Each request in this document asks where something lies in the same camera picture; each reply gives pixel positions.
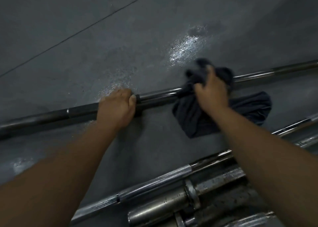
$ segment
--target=floor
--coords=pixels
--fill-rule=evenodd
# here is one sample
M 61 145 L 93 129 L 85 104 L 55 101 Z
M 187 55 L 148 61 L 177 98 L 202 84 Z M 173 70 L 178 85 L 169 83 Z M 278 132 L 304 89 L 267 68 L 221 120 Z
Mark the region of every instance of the floor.
M 317 0 L 0 0 L 0 121 L 97 102 L 115 87 L 174 87 L 196 57 L 236 75 L 318 58 Z M 275 130 L 316 113 L 317 72 L 264 90 Z M 88 123 L 0 141 L 0 183 L 81 133 Z M 171 105 L 146 110 L 106 152 L 82 205 L 227 148 L 188 139 Z M 121 207 L 77 226 L 127 226 Z

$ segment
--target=cloth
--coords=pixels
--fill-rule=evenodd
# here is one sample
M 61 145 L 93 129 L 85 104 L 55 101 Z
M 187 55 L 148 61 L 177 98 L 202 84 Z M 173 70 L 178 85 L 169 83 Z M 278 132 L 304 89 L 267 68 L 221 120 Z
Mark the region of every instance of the cloth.
M 206 59 L 198 59 L 197 64 L 199 66 L 198 70 L 188 70 L 186 72 L 188 82 L 178 94 L 179 99 L 172 109 L 173 115 L 189 138 L 220 131 L 216 123 L 201 110 L 193 91 L 194 84 L 205 84 L 206 65 L 212 64 Z M 230 93 L 234 83 L 232 71 L 228 68 L 215 68 L 215 72 L 226 83 Z M 272 108 L 272 102 L 269 95 L 262 91 L 250 96 L 230 99 L 229 106 L 255 124 L 262 125 Z

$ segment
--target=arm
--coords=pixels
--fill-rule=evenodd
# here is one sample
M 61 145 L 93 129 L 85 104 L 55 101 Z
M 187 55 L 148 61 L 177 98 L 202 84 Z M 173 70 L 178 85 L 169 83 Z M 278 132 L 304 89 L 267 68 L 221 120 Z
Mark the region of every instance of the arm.
M 249 181 L 283 223 L 317 226 L 318 158 L 230 109 L 225 84 L 212 67 L 206 86 L 196 84 L 195 92 Z
M 0 226 L 68 226 L 106 149 L 132 120 L 136 97 L 120 89 L 101 100 L 96 124 L 54 156 L 0 187 Z

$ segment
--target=floor seam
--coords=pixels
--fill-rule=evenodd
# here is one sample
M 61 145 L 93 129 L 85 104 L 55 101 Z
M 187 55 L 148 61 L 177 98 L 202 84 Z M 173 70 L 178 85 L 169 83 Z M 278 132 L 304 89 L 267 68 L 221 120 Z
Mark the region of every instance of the floor seam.
M 40 53 L 38 53 L 37 55 L 35 55 L 35 56 L 33 56 L 32 58 L 30 58 L 30 59 L 28 59 L 28 60 L 24 61 L 23 63 L 21 63 L 21 64 L 17 65 L 16 67 L 13 67 L 12 69 L 10 69 L 10 70 L 8 70 L 8 71 L 4 72 L 3 74 L 1 74 L 1 75 L 0 75 L 0 78 L 1 78 L 1 77 L 3 77 L 3 76 L 5 76 L 6 74 L 8 74 L 8 73 L 10 73 L 10 72 L 12 72 L 12 71 L 14 71 L 14 70 L 16 70 L 17 68 L 20 68 L 20 67 L 21 67 L 21 66 L 23 66 L 24 64 L 26 64 L 26 63 L 30 62 L 31 60 L 33 60 L 33 59 L 35 59 L 36 57 L 38 57 L 38 56 L 40 56 L 40 55 L 44 54 L 45 52 L 47 52 L 47 51 L 51 50 L 52 48 L 55 48 L 56 46 L 58 46 L 58 45 L 60 45 L 60 44 L 64 43 L 65 41 L 67 41 L 67 40 L 69 40 L 70 38 L 72 38 L 72 37 L 74 37 L 74 36 L 78 35 L 79 33 L 81 33 L 81 32 L 83 32 L 83 31 L 85 31 L 85 30 L 89 29 L 90 27 L 92 27 L 92 26 L 94 26 L 94 25 L 96 25 L 96 24 L 100 23 L 101 21 L 105 20 L 106 18 L 108 18 L 108 17 L 110 17 L 110 16 L 114 15 L 115 13 L 117 13 L 117 12 L 121 11 L 122 9 L 125 9 L 126 7 L 130 6 L 131 4 L 134 4 L 134 3 L 135 3 L 135 2 L 137 2 L 137 1 L 139 1 L 139 0 L 133 0 L 133 1 L 132 1 L 132 2 L 130 2 L 129 4 L 127 4 L 127 5 L 123 6 L 123 7 L 119 8 L 119 9 L 117 9 L 116 11 L 112 12 L 111 14 L 109 14 L 109 15 L 107 15 L 107 16 L 105 16 L 105 17 L 101 18 L 101 19 L 99 19 L 99 20 L 98 20 L 98 21 L 96 21 L 95 23 L 93 23 L 93 24 L 91 24 L 91 25 L 87 26 L 86 28 L 84 28 L 84 29 L 82 29 L 82 30 L 80 30 L 80 31 L 76 32 L 75 34 L 73 34 L 73 35 L 71 35 L 71 36 L 67 37 L 66 39 L 62 40 L 61 42 L 59 42 L 59 43 L 57 43 L 57 44 L 55 44 L 55 45 L 51 46 L 50 48 L 48 48 L 48 49 L 46 49 L 46 50 L 44 50 L 44 51 L 42 51 L 42 52 L 40 52 Z

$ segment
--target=concrete floor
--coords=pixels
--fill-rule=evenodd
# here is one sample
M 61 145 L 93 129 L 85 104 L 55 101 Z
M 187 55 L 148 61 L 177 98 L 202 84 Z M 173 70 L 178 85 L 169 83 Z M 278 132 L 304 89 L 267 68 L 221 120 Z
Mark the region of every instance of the concrete floor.
M 236 75 L 318 58 L 317 0 L 0 0 L 0 14 L 1 121 L 97 102 L 117 86 L 178 86 L 196 57 Z M 268 92 L 274 130 L 317 112 L 317 83 L 308 72 L 234 94 Z M 1 141 L 0 183 L 86 126 Z M 226 147 L 220 134 L 188 139 L 171 105 L 149 109 L 108 149 L 82 204 Z M 127 226 L 126 212 L 78 226 Z

